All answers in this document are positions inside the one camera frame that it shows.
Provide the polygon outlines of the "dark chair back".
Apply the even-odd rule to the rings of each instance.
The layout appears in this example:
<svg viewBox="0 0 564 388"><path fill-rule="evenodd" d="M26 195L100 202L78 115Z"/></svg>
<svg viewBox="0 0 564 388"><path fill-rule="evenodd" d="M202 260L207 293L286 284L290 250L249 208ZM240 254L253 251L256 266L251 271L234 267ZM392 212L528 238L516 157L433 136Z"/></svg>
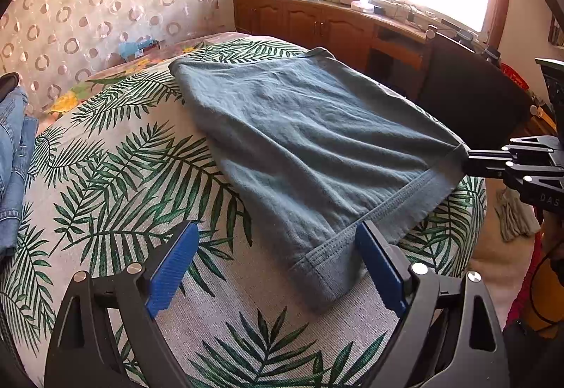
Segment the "dark chair back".
<svg viewBox="0 0 564 388"><path fill-rule="evenodd" d="M493 63L432 29L416 103L471 148L497 149L531 118L532 97Z"/></svg>

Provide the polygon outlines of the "cardboard box with blue cloth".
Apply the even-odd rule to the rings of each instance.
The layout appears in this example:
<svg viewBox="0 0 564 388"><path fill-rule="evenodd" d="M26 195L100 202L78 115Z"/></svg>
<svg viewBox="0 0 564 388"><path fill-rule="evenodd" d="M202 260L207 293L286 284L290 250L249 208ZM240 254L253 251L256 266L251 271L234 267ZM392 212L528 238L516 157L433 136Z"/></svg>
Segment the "cardboard box with blue cloth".
<svg viewBox="0 0 564 388"><path fill-rule="evenodd" d="M153 49L159 49L160 42L156 39L142 39L138 42L125 42L120 43L118 45L118 55L121 56L121 59L124 59L125 62L131 62L134 59L138 59L142 57L149 51Z"/></svg>

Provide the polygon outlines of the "grey-blue pants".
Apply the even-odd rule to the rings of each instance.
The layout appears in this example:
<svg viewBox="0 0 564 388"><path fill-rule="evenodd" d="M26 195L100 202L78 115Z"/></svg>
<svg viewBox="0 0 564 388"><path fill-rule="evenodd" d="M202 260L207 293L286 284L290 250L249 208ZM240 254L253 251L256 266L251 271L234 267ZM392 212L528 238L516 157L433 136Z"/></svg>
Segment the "grey-blue pants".
<svg viewBox="0 0 564 388"><path fill-rule="evenodd" d="M318 313L360 277L357 225L397 243L463 178L464 141L317 47L262 62L171 63L212 158Z"/></svg>

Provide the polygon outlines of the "sheer circle pattern curtain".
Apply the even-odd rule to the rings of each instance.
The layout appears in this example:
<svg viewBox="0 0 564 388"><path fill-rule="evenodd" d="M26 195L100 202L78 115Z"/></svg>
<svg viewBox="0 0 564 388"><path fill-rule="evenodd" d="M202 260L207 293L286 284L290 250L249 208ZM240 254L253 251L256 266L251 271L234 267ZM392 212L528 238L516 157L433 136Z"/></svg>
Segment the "sheer circle pattern curtain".
<svg viewBox="0 0 564 388"><path fill-rule="evenodd" d="M12 0L1 63L21 77L38 115L78 82L121 60L128 44L171 44L219 28L218 0Z"/></svg>

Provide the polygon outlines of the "folded blue jeans stack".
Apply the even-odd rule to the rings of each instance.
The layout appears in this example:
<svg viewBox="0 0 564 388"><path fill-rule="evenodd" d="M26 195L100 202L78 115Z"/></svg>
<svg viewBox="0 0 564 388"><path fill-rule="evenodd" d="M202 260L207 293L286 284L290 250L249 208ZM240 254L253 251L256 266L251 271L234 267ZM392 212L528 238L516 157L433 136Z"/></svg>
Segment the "folded blue jeans stack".
<svg viewBox="0 0 564 388"><path fill-rule="evenodd" d="M38 120L28 116L28 97L16 86L1 101L1 259L12 256L22 220Z"/></svg>

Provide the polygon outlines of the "wooden sideboard cabinet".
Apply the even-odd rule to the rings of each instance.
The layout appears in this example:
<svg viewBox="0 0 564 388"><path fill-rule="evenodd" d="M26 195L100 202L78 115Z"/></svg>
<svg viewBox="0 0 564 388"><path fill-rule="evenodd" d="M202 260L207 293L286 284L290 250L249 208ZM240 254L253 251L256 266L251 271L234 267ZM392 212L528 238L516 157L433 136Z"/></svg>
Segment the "wooden sideboard cabinet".
<svg viewBox="0 0 564 388"><path fill-rule="evenodd" d="M324 47L409 99L419 96L427 47L423 32L408 25L321 0L233 0L233 12L240 33Z"/></svg>

